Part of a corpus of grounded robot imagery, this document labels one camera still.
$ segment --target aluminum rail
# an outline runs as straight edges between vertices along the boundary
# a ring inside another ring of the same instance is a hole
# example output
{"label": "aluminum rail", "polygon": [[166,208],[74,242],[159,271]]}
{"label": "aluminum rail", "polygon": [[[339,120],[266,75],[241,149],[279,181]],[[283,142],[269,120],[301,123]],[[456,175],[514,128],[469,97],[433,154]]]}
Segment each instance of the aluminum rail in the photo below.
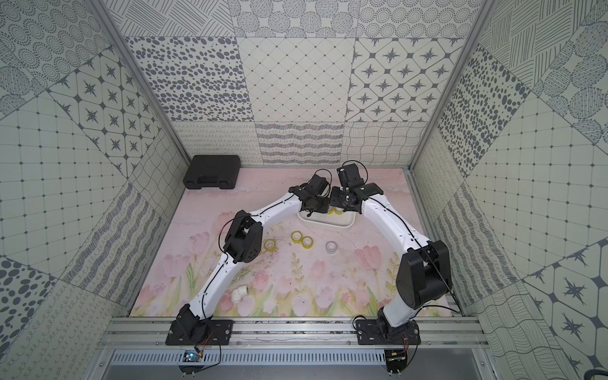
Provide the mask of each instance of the aluminum rail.
{"label": "aluminum rail", "polygon": [[[112,318],[97,345],[99,349],[177,350],[192,346],[166,346],[172,317]],[[235,321],[231,348],[349,348],[357,344],[357,331],[351,317],[341,318],[233,318]],[[479,321],[475,317],[417,318],[422,344],[420,348],[489,348]],[[396,345],[374,345],[392,348]]]}

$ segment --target patterned wall tile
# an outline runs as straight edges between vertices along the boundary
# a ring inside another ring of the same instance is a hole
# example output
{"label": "patterned wall tile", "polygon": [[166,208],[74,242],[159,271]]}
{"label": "patterned wall tile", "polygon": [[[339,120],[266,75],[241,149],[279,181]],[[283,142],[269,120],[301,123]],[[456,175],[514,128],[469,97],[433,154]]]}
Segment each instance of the patterned wall tile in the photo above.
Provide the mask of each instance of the patterned wall tile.
{"label": "patterned wall tile", "polygon": [[466,181],[529,275],[608,235],[606,173],[608,157],[530,94]]}
{"label": "patterned wall tile", "polygon": [[464,181],[436,128],[431,130],[413,173],[422,203],[434,222]]}
{"label": "patterned wall tile", "polygon": [[482,0],[362,0],[358,29],[364,37],[464,38],[482,3]]}
{"label": "patterned wall tile", "polygon": [[529,92],[477,46],[438,124],[463,176],[469,175]]}
{"label": "patterned wall tile", "polygon": [[596,1],[500,0],[497,3],[479,43],[526,86],[533,87]]}
{"label": "patterned wall tile", "polygon": [[476,301],[467,312],[479,318],[503,379],[578,377],[521,282]]}
{"label": "patterned wall tile", "polygon": [[175,123],[174,128],[190,157],[237,154],[241,165],[263,164],[254,122]]}
{"label": "patterned wall tile", "polygon": [[159,130],[129,182],[169,223],[182,198],[185,189],[182,180],[187,169],[188,164],[173,141],[164,130]]}
{"label": "patterned wall tile", "polygon": [[83,0],[9,1],[0,23],[0,40],[44,88],[110,45]]}
{"label": "patterned wall tile", "polygon": [[227,0],[105,0],[124,36],[234,36]]}
{"label": "patterned wall tile", "polygon": [[603,238],[523,279],[579,378],[591,368],[608,367],[606,252]]}
{"label": "patterned wall tile", "polygon": [[127,182],[61,276],[65,282],[131,306],[167,223]]}
{"label": "patterned wall tile", "polygon": [[161,128],[112,47],[48,92],[125,177]]}
{"label": "patterned wall tile", "polygon": [[56,278],[36,269],[0,256],[0,364],[16,337],[30,322],[38,305],[44,302]]}
{"label": "patterned wall tile", "polygon": [[0,41],[0,119],[43,91],[40,82]]}
{"label": "patterned wall tile", "polygon": [[59,276],[124,176],[43,92],[0,120],[2,252]]}
{"label": "patterned wall tile", "polygon": [[171,120],[252,120],[241,56],[234,38],[126,40]]}
{"label": "patterned wall tile", "polygon": [[345,123],[341,161],[405,167],[426,123]]}
{"label": "patterned wall tile", "polygon": [[357,38],[346,119],[428,122],[463,38]]}
{"label": "patterned wall tile", "polygon": [[337,165],[344,124],[256,123],[265,165]]}
{"label": "patterned wall tile", "polygon": [[359,0],[229,0],[237,36],[355,37]]}
{"label": "patterned wall tile", "polygon": [[534,86],[536,94],[608,154],[608,7],[598,4]]}
{"label": "patterned wall tile", "polygon": [[237,38],[256,122],[343,122],[353,41]]}
{"label": "patterned wall tile", "polygon": [[435,230],[450,250],[452,279],[464,305],[519,281],[465,182],[440,213]]}
{"label": "patterned wall tile", "polygon": [[0,378],[80,379],[110,318],[126,312],[59,280],[6,353]]}

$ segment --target white tray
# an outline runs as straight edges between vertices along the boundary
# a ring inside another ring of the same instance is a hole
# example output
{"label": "white tray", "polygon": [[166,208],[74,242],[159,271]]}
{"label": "white tray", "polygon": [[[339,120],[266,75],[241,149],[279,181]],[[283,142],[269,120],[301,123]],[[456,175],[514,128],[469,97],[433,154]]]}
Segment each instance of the white tray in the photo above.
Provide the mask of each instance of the white tray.
{"label": "white tray", "polygon": [[357,215],[354,211],[346,211],[343,214],[321,214],[313,212],[311,216],[307,216],[308,211],[300,211],[298,219],[310,228],[320,228],[333,231],[348,231],[354,224],[354,219]]}

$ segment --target black carrying case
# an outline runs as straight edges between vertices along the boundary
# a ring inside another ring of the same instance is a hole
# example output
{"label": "black carrying case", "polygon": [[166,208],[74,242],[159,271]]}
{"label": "black carrying case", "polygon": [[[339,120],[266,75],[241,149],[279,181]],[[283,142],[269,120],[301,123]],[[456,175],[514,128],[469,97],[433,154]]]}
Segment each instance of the black carrying case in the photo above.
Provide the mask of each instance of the black carrying case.
{"label": "black carrying case", "polygon": [[184,185],[189,189],[234,188],[240,168],[241,159],[236,154],[199,154],[192,158],[184,176]]}

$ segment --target tape roll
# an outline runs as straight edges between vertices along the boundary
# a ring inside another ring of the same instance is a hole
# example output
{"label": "tape roll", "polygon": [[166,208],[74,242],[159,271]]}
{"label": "tape roll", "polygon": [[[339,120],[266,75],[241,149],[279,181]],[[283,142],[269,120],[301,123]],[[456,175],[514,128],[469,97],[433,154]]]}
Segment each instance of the tape roll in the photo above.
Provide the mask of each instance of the tape roll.
{"label": "tape roll", "polygon": [[264,240],[264,249],[266,249],[268,252],[274,252],[276,248],[277,242],[274,239]]}
{"label": "tape roll", "polygon": [[335,254],[338,250],[338,244],[335,241],[328,241],[325,243],[325,250],[328,254]]}
{"label": "tape roll", "polygon": [[291,241],[293,241],[295,244],[300,244],[302,242],[302,238],[304,236],[302,236],[302,233],[300,231],[293,231],[291,233]]}
{"label": "tape roll", "polygon": [[305,236],[302,238],[302,246],[306,249],[310,249],[313,246],[313,238]]}

